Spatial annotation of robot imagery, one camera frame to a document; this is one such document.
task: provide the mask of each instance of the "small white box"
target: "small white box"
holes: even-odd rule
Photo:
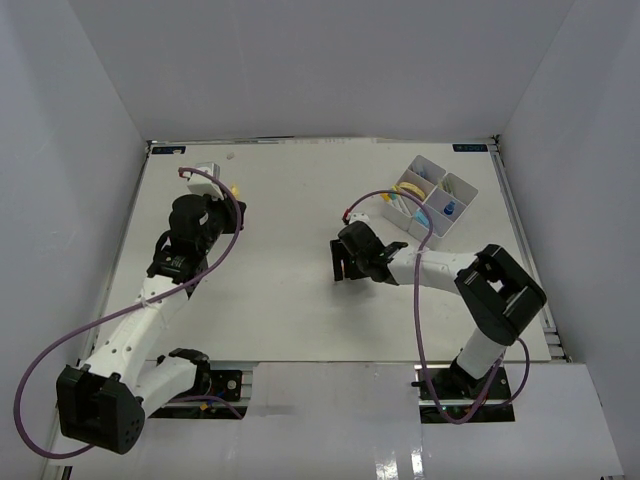
[[[421,155],[411,162],[409,168],[398,178],[396,185],[402,182],[415,185],[425,194],[422,205],[433,220],[433,235],[427,242],[427,245],[432,248],[438,245],[451,228],[460,221],[478,195],[477,188]],[[422,240],[428,228],[420,222],[419,213],[416,219],[418,206],[410,200],[405,204],[411,216],[398,210],[389,202],[385,202],[382,214],[398,228]]]

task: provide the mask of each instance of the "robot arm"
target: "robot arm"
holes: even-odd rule
[[[331,242],[331,251],[336,280],[371,277],[392,285],[414,284],[416,249],[402,242],[384,246],[366,218],[352,216]],[[476,389],[546,303],[542,289],[497,245],[476,254],[423,252],[420,285],[460,295],[476,322],[449,367],[454,383],[465,391]]]
[[[217,166],[199,167],[217,177]],[[192,192],[176,199],[170,229],[155,248],[136,302],[184,284],[207,268],[207,254],[219,236],[233,233],[233,204],[204,177],[187,180]],[[244,217],[246,206],[240,203]],[[181,393],[205,394],[209,359],[176,349],[150,371],[141,370],[154,344],[197,284],[126,315],[113,334],[78,368],[67,366],[56,382],[62,434],[116,453],[136,443],[145,418]]]

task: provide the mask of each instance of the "white wall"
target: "white wall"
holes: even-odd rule
[[[639,2],[578,0],[503,137],[561,338],[587,363],[630,479],[640,478],[639,46]]]
[[[146,139],[504,130],[573,0],[71,0]]]
[[[42,348],[94,314],[144,142],[65,0],[2,0],[0,65],[0,477],[28,480],[42,462],[14,428],[14,390]],[[41,445],[78,347],[54,352],[27,388]]]

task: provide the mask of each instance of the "purple cable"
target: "purple cable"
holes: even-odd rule
[[[524,343],[524,340],[522,340],[521,338],[517,338],[516,340],[520,342],[520,345],[522,345],[522,349],[524,350],[524,375],[522,376],[522,380],[520,381],[520,386],[518,387],[516,392],[513,395],[511,395],[511,397],[509,397],[508,400],[505,400],[504,402],[499,403],[497,405],[489,405],[487,407],[489,409],[502,408],[502,407],[506,407],[507,405],[511,405],[513,401],[520,396],[520,394],[522,393],[522,390],[524,390],[524,386],[527,384],[527,380],[529,379],[529,369],[531,368],[531,357],[529,356],[529,347],[527,347],[527,344]]]
[[[229,410],[231,410],[231,413],[233,413],[240,420],[244,418],[242,415],[240,415],[240,412],[238,412],[235,408],[233,408],[233,405],[231,405],[226,400],[223,400],[220,397],[216,397],[214,395],[193,395],[191,397],[174,398],[173,400],[170,400],[169,403],[200,402],[200,401],[219,402],[223,404],[225,407],[227,407]]]
[[[493,364],[493,367],[491,368],[491,372],[489,373],[489,378],[487,379],[484,387],[480,391],[480,394],[478,395],[478,397],[474,400],[473,404],[471,405],[471,409],[469,410],[469,412],[462,418],[453,418],[453,417],[451,417],[442,408],[442,404],[440,403],[440,399],[438,398],[438,395],[436,393],[436,389],[433,386],[433,381],[431,380],[431,377],[429,376],[429,370],[427,369],[427,359],[426,359],[425,354],[424,354],[424,345],[422,343],[422,328],[421,328],[421,324],[420,324],[420,264],[421,264],[421,260],[422,260],[422,251],[426,247],[427,242],[431,238],[431,235],[433,235],[433,219],[431,218],[431,215],[429,214],[428,210],[425,208],[425,206],[422,203],[420,203],[414,196],[412,196],[412,195],[410,195],[408,193],[404,193],[404,192],[396,191],[396,190],[376,190],[375,192],[367,193],[366,195],[363,195],[358,200],[356,200],[353,203],[353,205],[351,205],[347,209],[347,211],[345,212],[345,217],[346,217],[347,214],[352,212],[353,209],[358,204],[360,204],[362,201],[364,201],[364,200],[366,200],[366,199],[368,199],[370,197],[374,197],[376,195],[380,195],[382,193],[387,193],[387,194],[390,194],[390,195],[400,195],[400,196],[402,196],[404,198],[408,198],[409,200],[411,200],[413,203],[415,203],[418,206],[418,208],[422,211],[422,213],[424,213],[424,215],[427,218],[427,220],[429,220],[429,230],[427,231],[427,234],[425,235],[424,239],[422,239],[422,242],[420,242],[420,245],[418,245],[418,251],[417,251],[417,254],[416,254],[415,270],[414,270],[414,281],[413,281],[413,318],[414,318],[414,321],[415,321],[415,328],[416,328],[416,341],[418,343],[418,356],[420,357],[420,365],[422,366],[422,374],[423,374],[425,382],[427,384],[427,390],[429,391],[429,395],[431,395],[431,398],[433,399],[433,402],[435,403],[436,408],[438,409],[438,412],[440,413],[440,416],[442,416],[442,418],[444,418],[449,423],[453,423],[455,425],[462,425],[464,423],[467,423],[469,420],[471,420],[471,418],[475,415],[475,413],[480,408],[482,402],[484,401],[484,398],[487,396],[487,392],[489,391],[489,388],[491,387],[491,384],[493,383],[494,378],[496,377],[496,374],[498,373],[498,367],[500,366],[500,363],[502,362],[502,357],[503,356],[500,356],[500,358]],[[522,340],[520,340],[520,339],[518,339],[518,340],[525,347],[525,354],[528,354],[528,349],[526,348],[526,345],[524,345],[524,342]],[[516,392],[518,395],[520,394],[520,392],[524,388],[524,383],[525,382],[526,382],[526,376],[524,378],[524,381],[520,385],[520,388],[518,388],[518,391]],[[508,405],[509,403],[511,403],[515,397],[516,397],[516,395],[512,396],[509,400],[507,400],[505,402],[505,404]]]
[[[201,175],[201,176],[205,177],[206,179],[208,179],[209,181],[213,182],[218,187],[220,187],[220,189],[227,195],[227,197],[229,197],[231,199],[231,202],[233,203],[233,207],[235,209],[236,218],[237,219],[242,218],[242,211],[240,210],[240,205],[238,204],[238,201],[233,196],[233,193],[231,193],[231,190],[229,190],[222,182],[220,182],[220,180],[212,177],[208,173],[202,172],[202,171],[197,170],[195,168],[181,167],[181,168],[178,169],[178,173],[180,174],[180,176],[182,176],[182,174],[185,173],[185,172],[189,172],[189,173],[196,174],[196,175]],[[107,323],[110,320],[113,320],[115,318],[121,317],[122,315],[126,315],[128,313],[135,312],[136,310],[139,310],[140,308],[143,308],[143,306],[146,305],[146,304],[158,302],[158,301],[162,300],[163,298],[167,298],[168,296],[173,295],[174,293],[177,293],[177,292],[179,292],[181,290],[184,290],[185,288],[190,287],[193,284],[198,283],[200,280],[202,280],[204,277],[206,277],[211,272],[213,272],[216,268],[218,268],[218,266],[224,261],[224,259],[227,258],[227,256],[229,255],[229,252],[231,252],[231,249],[233,248],[233,246],[235,245],[236,241],[238,240],[238,235],[240,234],[241,228],[242,228],[241,222],[236,222],[236,229],[233,232],[233,237],[231,238],[231,241],[229,242],[229,245],[224,250],[224,252],[222,252],[222,254],[218,258],[218,260],[216,260],[213,265],[211,265],[209,268],[207,268],[206,270],[204,270],[200,274],[198,274],[195,277],[193,277],[188,282],[183,283],[181,285],[178,285],[177,287],[172,288],[171,290],[167,290],[166,292],[161,293],[160,295],[156,295],[155,297],[151,297],[151,298],[147,299],[144,304],[143,303],[136,303],[136,304],[131,305],[129,307],[123,308],[122,310],[118,310],[117,312],[114,312],[114,313],[112,313],[110,315],[107,315],[105,317],[99,318],[98,320],[95,320],[95,321],[93,321],[91,323],[88,323],[88,324],[86,324],[86,325],[84,325],[82,327],[76,328],[75,330],[67,333],[63,337],[60,337],[58,340],[56,340],[51,345],[49,345],[47,348],[45,348],[31,362],[31,364],[29,364],[29,366],[27,367],[26,371],[22,375],[22,378],[20,379],[20,383],[18,383],[18,388],[16,389],[16,395],[15,395],[14,400],[13,400],[13,421],[16,424],[16,429],[18,430],[18,434],[22,438],[22,441],[27,445],[27,447],[29,447],[32,451],[34,451],[35,453],[37,453],[41,457],[50,458],[52,460],[65,460],[67,458],[72,458],[72,457],[80,455],[80,454],[86,452],[87,450],[93,448],[93,445],[87,445],[85,447],[82,447],[82,448],[74,451],[74,452],[53,453],[53,452],[49,452],[49,451],[44,450],[43,448],[39,447],[38,445],[36,445],[34,443],[34,441],[31,439],[31,437],[29,437],[29,434],[27,433],[27,431],[24,428],[24,423],[22,422],[22,413],[20,411],[20,406],[22,404],[22,395],[24,393],[24,387],[27,384],[27,381],[29,380],[29,377],[31,377],[31,374],[33,373],[35,368],[38,366],[38,364],[47,355],[49,355],[53,350],[58,348],[60,345],[62,345],[67,340],[70,340],[73,337],[78,336],[81,333],[86,332],[87,330],[91,330],[92,328],[95,328],[95,327],[97,327],[99,325],[102,325],[103,323]]]

